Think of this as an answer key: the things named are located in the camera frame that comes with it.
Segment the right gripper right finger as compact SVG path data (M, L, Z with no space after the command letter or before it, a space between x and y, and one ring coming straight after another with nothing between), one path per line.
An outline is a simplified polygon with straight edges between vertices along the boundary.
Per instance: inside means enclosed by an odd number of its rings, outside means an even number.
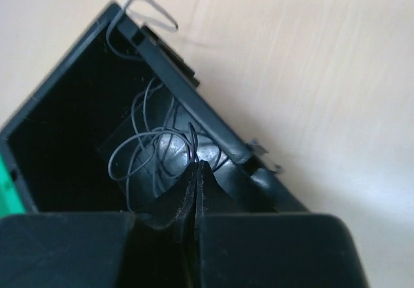
M198 163L195 193L196 286L240 287L248 260L243 213L206 161Z

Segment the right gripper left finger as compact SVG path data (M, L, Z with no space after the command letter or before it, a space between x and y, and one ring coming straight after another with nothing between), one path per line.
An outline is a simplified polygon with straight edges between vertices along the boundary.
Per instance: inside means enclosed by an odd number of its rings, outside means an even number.
M138 281L145 287L194 287L198 164L191 163L175 184L138 211Z

